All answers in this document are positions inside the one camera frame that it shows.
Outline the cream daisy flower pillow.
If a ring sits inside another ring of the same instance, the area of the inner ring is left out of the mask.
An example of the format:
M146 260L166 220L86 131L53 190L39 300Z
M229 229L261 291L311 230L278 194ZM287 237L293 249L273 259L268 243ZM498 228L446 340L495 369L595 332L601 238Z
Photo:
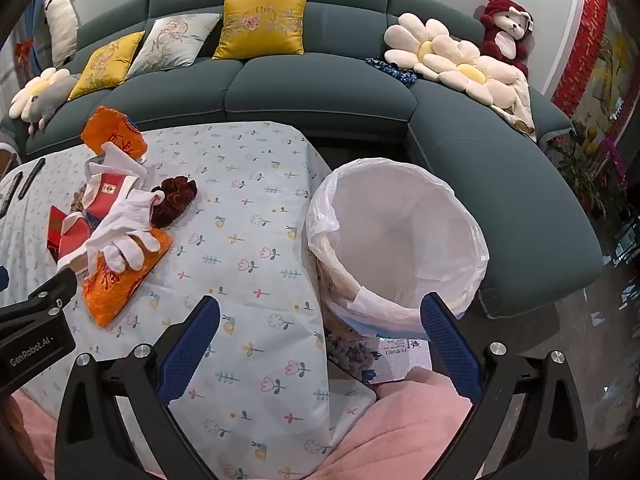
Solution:
M423 65L422 56L428 51L430 42L439 35L457 40L439 20L430 18L422 22L414 14L401 14L397 23L390 25L384 32L383 40L387 47L384 61L412 70L427 80L436 81L435 74Z

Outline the pale grey embroidered cushion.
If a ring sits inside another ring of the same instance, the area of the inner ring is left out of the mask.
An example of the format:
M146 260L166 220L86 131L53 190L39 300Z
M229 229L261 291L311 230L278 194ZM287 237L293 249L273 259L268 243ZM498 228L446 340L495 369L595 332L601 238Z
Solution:
M129 67L126 79L191 66L221 18L219 13L158 18Z

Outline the grey animal plush toy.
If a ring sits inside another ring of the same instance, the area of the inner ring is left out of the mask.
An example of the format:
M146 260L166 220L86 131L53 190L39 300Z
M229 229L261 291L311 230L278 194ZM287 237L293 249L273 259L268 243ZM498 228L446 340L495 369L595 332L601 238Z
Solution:
M79 74L67 75L32 98L28 112L29 134L34 134L46 126L55 112L68 100L79 77Z

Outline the red decorative wall banner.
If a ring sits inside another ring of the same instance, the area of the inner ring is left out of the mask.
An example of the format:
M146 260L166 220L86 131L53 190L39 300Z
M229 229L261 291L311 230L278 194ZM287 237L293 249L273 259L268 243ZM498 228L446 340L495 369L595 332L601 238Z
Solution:
M570 57L552 102L571 118L584 95L596 65L608 17L608 0L582 0L582 13Z

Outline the white tissue paper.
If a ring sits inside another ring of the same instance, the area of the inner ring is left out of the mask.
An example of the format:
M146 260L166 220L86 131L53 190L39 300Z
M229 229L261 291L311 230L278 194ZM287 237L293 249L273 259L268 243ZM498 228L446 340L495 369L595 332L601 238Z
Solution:
M142 188L148 176L148 170L145 166L112 142L103 143L101 148L102 155L96 155L85 163L87 181L96 174L123 174L124 176L136 177L134 185L137 188Z

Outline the orange snack bag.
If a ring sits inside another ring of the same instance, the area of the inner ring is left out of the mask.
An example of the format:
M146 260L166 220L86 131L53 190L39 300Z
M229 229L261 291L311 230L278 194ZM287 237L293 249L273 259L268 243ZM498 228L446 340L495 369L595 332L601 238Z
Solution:
M142 133L126 114L104 105L100 105L87 120L80 140L96 155L104 154L102 145L107 142L133 159L140 159L149 149Z
M129 263L126 263L122 273L117 273L107 265L104 255L99 255L96 273L91 278L84 279L82 296L89 315L97 326L106 327L119 315L122 308L128 304L145 278L170 248L172 239L168 233L152 229L151 235L160 244L160 249L157 252L146 248L140 237L135 235L129 237L142 253L140 270L134 270Z

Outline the small yellow embroidered cushion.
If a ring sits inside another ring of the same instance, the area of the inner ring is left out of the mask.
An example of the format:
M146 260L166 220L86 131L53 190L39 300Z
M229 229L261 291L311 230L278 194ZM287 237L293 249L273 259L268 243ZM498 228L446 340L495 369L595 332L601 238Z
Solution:
M96 49L67 99L73 101L89 93L122 84L143 37L143 30L133 32Z

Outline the red white carton piece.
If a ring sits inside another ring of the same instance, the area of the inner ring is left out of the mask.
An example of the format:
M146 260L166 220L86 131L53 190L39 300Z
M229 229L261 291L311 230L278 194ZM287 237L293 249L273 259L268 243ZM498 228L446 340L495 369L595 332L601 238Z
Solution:
M87 270L86 241L91 236L89 223L79 212L66 214L51 206L47 227L47 248L56 263L56 270L72 269L76 274Z

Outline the large yellow embroidered cushion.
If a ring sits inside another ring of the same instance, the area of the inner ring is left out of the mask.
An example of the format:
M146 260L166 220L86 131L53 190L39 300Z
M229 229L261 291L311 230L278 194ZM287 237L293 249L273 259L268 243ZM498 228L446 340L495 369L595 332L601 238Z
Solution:
M224 0L214 60L304 53L307 0Z

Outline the dark green curved sofa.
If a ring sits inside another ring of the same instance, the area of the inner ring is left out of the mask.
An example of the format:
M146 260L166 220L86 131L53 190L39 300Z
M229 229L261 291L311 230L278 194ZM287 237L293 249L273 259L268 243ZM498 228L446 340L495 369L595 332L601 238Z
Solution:
M218 12L226 0L129 0L83 24L68 66L167 15ZM532 136L491 108L438 82L412 86L376 70L386 28L401 14L437 18L457 38L479 42L474 18L434 0L307 0L302 54L217 61L219 32L186 68L140 75L63 105L29 133L3 118L1 130L24 158L71 148L99 106L125 113L141 130L206 122L280 122L316 145L355 157L397 158L445 180L475 217L490 260L480 300L491 318L512 318L591 284L601 247L578 199L541 144L572 131L568 117L532 93Z

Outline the dark red velvet scrunchie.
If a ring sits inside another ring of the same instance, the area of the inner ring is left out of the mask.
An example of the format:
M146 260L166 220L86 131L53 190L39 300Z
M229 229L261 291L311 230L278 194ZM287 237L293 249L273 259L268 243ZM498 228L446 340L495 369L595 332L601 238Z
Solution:
M163 180L154 186L152 192L162 191L165 198L152 207L151 226L157 229L167 228L178 219L198 195L198 186L186 176L177 176Z

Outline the blue patterned cloth on sofa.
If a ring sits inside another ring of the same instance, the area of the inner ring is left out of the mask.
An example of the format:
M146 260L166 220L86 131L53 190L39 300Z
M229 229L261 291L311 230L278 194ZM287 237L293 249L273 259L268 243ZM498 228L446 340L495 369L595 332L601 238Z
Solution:
M411 87L418 81L418 75L412 70L399 68L396 64L387 63L380 58L366 58L364 62L366 62L376 70L379 70L380 72L400 81L406 87Z

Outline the small daisy pillow left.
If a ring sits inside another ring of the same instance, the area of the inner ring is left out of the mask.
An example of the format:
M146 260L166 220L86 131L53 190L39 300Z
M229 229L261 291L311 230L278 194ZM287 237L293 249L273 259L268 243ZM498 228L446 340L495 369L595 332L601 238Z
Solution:
M35 76L25 84L25 87L12 98L9 118L21 118L23 122L28 122L28 113L35 97L51 87L52 84L68 76L70 76L70 71L67 68L59 70L55 67L46 68L39 76Z

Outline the pink blanket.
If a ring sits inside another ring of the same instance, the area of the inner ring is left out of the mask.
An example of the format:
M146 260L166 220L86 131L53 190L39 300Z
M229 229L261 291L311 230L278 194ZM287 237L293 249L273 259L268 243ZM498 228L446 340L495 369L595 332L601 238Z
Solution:
M376 388L378 400L314 472L314 479L421 479L472 408L449 377L413 367Z

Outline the black remote control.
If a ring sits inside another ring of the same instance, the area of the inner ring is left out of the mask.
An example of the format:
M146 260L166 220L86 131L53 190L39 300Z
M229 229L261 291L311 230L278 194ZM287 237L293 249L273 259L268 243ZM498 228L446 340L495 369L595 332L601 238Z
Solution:
M0 206L0 219L3 219L6 216L6 213L9 210L9 206L11 205L11 202L17 190L17 187L21 183L22 179L23 179L23 173L19 171L14 176L9 187L6 189L6 195L3 197L2 204Z
M34 182L35 178L38 176L38 174L40 173L40 171L42 170L45 164L46 164L46 159L44 157L41 157L38 160L38 162L36 162L34 168L32 168L32 171L29 173L28 177L26 178L26 181L22 186L21 191L18 193L19 200L22 200L26 196L29 188L32 186L32 182Z

